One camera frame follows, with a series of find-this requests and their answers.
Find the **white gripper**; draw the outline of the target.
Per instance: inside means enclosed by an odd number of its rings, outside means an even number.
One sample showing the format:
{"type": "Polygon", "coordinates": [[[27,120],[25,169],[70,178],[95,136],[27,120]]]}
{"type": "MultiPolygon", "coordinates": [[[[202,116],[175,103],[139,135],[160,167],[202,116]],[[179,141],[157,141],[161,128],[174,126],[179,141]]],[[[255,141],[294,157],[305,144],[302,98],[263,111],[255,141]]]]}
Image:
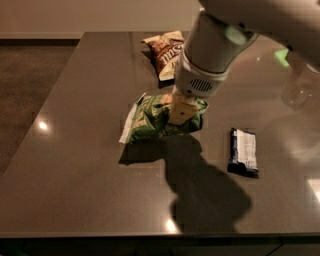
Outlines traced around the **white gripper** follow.
{"type": "Polygon", "coordinates": [[[217,73],[200,69],[188,59],[185,51],[182,51],[174,73],[176,89],[182,95],[173,96],[168,122],[181,126],[191,119],[198,111],[195,97],[213,96],[226,80],[228,73],[229,70],[217,73]]]}

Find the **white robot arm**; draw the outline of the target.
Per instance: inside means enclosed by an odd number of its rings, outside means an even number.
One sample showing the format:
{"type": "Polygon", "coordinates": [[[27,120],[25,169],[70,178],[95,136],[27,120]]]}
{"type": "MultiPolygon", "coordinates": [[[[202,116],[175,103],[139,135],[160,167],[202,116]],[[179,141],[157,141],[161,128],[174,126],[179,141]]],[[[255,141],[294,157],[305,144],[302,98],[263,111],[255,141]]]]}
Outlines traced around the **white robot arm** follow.
{"type": "Polygon", "coordinates": [[[264,35],[320,67],[319,0],[198,0],[201,9],[175,66],[169,122],[182,125],[195,100],[215,94],[231,63],[264,35]]]}

